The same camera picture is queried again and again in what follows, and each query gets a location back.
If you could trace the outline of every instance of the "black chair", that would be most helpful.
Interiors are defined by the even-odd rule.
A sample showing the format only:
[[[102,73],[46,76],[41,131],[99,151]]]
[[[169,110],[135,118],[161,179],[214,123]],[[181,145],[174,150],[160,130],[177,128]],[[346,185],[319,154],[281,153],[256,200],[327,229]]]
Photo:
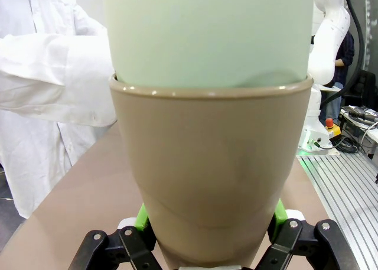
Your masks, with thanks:
[[[343,96],[345,106],[367,106],[376,108],[376,76],[374,73],[360,70],[359,79]]]

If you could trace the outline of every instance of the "brown cup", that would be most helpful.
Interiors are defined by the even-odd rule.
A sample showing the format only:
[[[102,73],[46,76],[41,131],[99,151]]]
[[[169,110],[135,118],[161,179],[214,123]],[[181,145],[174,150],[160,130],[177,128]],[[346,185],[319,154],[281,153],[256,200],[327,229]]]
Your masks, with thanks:
[[[311,85],[168,89],[111,79],[133,175],[171,269],[250,266],[290,172]]]

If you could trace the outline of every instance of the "brown table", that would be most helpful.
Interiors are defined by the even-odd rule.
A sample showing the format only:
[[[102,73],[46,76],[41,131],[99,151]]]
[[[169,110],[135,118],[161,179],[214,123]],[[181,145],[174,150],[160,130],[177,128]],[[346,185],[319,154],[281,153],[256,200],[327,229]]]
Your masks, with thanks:
[[[309,223],[328,218],[297,160],[281,198],[287,209],[302,211]],[[141,204],[115,125],[16,232],[0,255],[0,269],[67,270],[88,231],[100,229],[113,233],[122,219],[137,215]],[[265,238],[256,261],[268,245]],[[166,269],[160,251],[156,249],[154,253]],[[119,269],[131,269],[131,266],[125,264]],[[304,258],[294,257],[289,269],[312,268]]]

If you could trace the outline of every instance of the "cup rim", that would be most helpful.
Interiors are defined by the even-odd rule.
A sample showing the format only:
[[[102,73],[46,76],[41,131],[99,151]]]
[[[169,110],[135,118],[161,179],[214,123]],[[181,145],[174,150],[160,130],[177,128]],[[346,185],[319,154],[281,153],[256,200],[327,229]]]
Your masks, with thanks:
[[[118,81],[116,74],[110,78],[110,88],[113,91],[134,96],[175,99],[240,99],[275,97],[299,93],[311,88],[311,76],[285,86],[269,87],[238,87],[238,88],[171,88],[138,86]]]

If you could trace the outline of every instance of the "black hose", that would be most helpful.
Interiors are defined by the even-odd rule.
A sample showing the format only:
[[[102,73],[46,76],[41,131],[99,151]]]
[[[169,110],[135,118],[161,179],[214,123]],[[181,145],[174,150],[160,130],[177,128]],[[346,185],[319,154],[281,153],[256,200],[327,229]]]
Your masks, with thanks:
[[[362,67],[362,62],[363,62],[363,59],[364,59],[365,47],[364,47],[364,37],[363,37],[363,34],[362,34],[361,25],[360,25],[359,19],[357,18],[356,12],[354,12],[354,8],[352,6],[351,1],[350,0],[346,0],[346,1],[347,1],[347,4],[348,4],[348,7],[349,7],[350,14],[353,18],[355,25],[356,25],[357,33],[359,35],[359,44],[360,44],[359,59],[357,60],[356,69],[354,69],[354,73],[353,73],[351,79],[346,83],[344,88],[342,88],[337,93],[335,93],[335,94],[329,96],[328,98],[326,98],[325,100],[323,100],[320,104],[320,108],[323,108],[329,102],[332,102],[333,100],[335,100],[338,97],[341,97],[343,94],[345,94],[345,92],[349,91],[349,89],[356,83],[356,81],[359,78],[360,70],[361,70],[361,67]]]

